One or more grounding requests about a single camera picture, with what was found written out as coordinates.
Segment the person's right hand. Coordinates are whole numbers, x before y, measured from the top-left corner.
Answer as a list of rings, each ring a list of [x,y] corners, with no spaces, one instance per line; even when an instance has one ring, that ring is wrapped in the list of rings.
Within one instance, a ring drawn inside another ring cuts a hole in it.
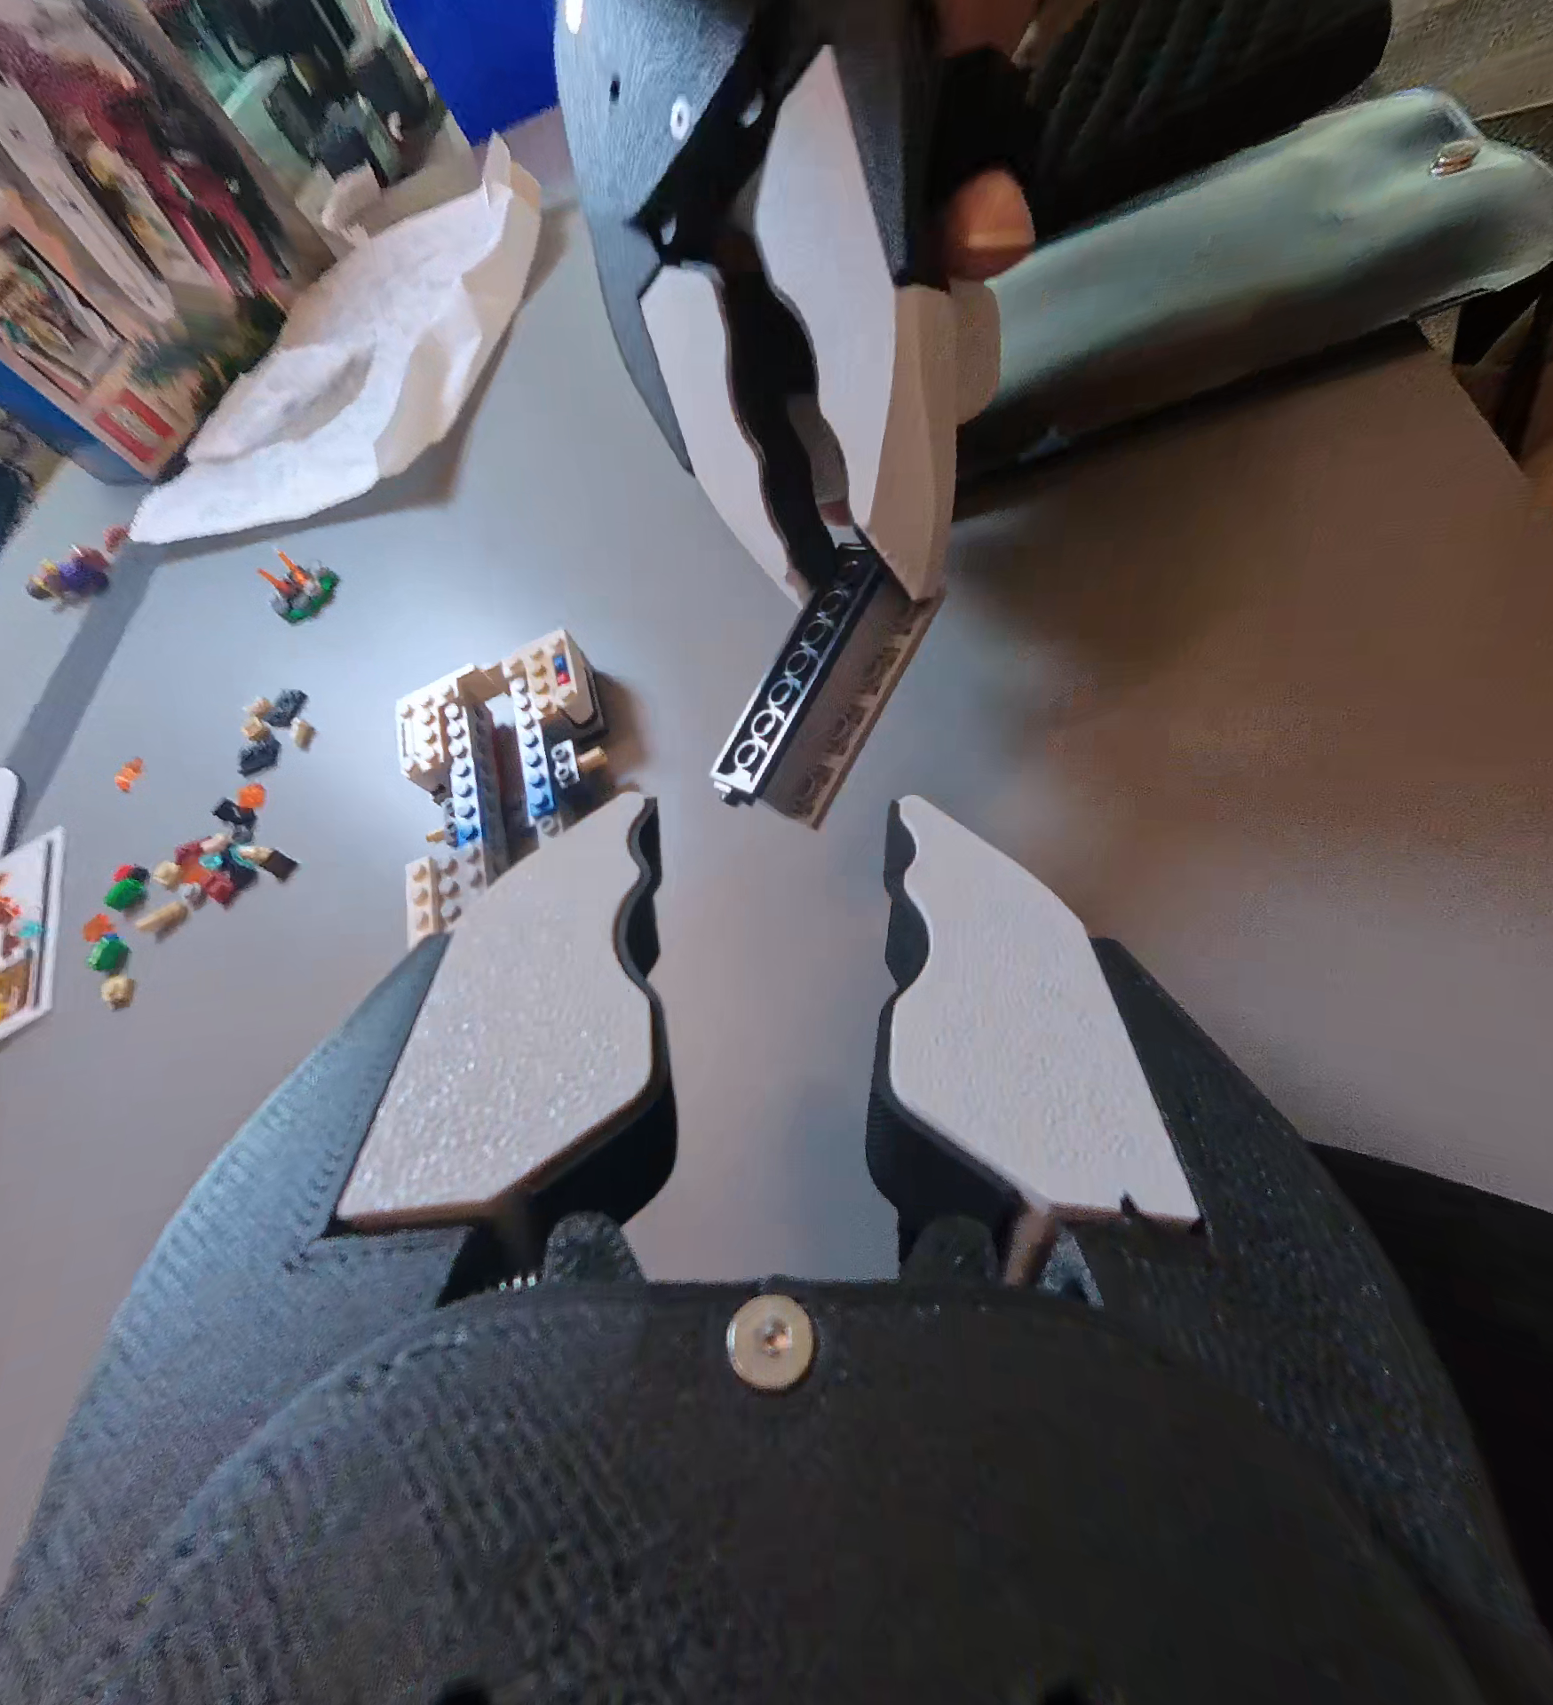
[[[1037,245],[1022,191],[1037,108],[1017,51],[1037,0],[937,0],[937,101],[929,143],[929,205],[943,265],[954,280],[987,280]]]

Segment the small green lego campfire build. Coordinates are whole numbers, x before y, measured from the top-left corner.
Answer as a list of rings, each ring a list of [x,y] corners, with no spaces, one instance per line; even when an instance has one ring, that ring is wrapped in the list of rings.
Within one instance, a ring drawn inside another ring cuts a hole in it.
[[[327,563],[300,563],[289,554],[275,554],[275,570],[258,570],[258,576],[272,590],[272,611],[289,624],[313,624],[339,590],[339,572]]]

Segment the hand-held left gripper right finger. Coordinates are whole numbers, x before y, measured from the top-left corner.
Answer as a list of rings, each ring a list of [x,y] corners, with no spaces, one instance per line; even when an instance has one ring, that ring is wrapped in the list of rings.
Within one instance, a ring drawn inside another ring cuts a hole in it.
[[[943,1218],[986,1225],[1003,1270],[1061,1225],[1199,1225],[1086,924],[917,794],[886,810],[883,890],[867,1168],[899,1252]]]

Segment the black grey lego plate strip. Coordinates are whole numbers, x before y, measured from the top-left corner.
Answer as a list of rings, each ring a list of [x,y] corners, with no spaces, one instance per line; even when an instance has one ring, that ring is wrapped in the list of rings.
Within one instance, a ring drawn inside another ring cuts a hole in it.
[[[867,540],[838,540],[833,580],[811,590],[707,769],[720,803],[816,828],[937,607],[911,601]]]

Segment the white printed paper bag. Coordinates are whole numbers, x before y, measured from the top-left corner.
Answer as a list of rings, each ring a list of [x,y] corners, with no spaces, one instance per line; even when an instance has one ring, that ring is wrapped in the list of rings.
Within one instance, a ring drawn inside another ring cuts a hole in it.
[[[479,179],[371,235],[291,309],[176,479],[132,512],[135,544],[306,520],[444,444],[492,371],[542,236],[542,182],[492,136]]]

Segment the white grey lego vehicle build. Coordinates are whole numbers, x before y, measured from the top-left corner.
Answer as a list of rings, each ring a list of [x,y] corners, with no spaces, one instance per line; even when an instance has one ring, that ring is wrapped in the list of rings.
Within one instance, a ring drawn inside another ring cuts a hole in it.
[[[392,733],[405,784],[441,815],[405,864],[410,950],[606,794],[605,693],[568,627],[398,695]]]

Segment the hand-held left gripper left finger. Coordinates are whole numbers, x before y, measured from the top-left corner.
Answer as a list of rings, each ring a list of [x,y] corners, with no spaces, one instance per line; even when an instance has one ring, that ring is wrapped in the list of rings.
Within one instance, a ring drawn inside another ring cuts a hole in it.
[[[663,819],[615,794],[453,928],[339,1222],[492,1225],[505,1262],[577,1212],[629,1222],[676,1164],[659,961]]]

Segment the lego minifigure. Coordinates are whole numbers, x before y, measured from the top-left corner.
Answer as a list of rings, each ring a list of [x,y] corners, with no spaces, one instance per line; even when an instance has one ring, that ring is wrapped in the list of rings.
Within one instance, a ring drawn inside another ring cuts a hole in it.
[[[83,607],[96,601],[109,580],[121,547],[128,544],[128,528],[106,528],[101,544],[73,544],[62,562],[44,562],[26,576],[26,595],[47,607]]]

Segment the lego set cardboard box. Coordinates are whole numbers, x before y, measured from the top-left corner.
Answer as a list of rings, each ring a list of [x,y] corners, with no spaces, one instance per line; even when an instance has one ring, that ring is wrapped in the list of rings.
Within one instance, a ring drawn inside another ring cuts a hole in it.
[[[162,476],[441,124],[398,2],[0,0],[0,418]]]

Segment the pile of loose lego pieces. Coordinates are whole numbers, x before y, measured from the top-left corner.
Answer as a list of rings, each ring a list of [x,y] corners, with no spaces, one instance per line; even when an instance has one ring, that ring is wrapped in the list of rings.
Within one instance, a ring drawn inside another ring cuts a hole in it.
[[[167,941],[200,912],[230,912],[258,878],[285,882],[296,873],[296,859],[265,843],[258,833],[268,803],[265,778],[275,769],[289,743],[306,752],[313,741],[314,727],[306,720],[304,688],[258,695],[236,727],[236,786],[215,798],[206,819],[210,828],[176,839],[154,864],[111,868],[101,907],[83,924],[83,961],[96,976],[109,1013],[123,1013],[135,996],[135,941]]]

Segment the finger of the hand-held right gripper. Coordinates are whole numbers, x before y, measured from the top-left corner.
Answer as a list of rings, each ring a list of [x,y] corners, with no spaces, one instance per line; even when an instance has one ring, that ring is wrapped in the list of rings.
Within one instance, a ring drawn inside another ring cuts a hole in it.
[[[760,259],[667,265],[641,324],[704,497],[789,595],[833,580],[843,455],[797,315]]]
[[[773,117],[752,235],[765,280],[811,335],[847,520],[916,603],[934,603],[954,528],[956,429],[986,411],[1000,381],[1000,309],[973,280],[891,280],[833,45],[816,51]]]

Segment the black mesh chair backrest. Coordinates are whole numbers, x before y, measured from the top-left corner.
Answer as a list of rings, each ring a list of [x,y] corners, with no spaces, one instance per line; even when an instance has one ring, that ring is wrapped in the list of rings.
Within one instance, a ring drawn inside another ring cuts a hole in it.
[[[1046,245],[1356,93],[1387,0],[1103,0],[1029,75],[1029,205]]]

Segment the blue plastic crate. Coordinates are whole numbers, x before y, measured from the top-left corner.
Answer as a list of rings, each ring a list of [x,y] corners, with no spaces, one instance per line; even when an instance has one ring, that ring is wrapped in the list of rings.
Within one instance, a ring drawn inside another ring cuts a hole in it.
[[[551,0],[388,0],[468,143],[485,143],[555,105]]]

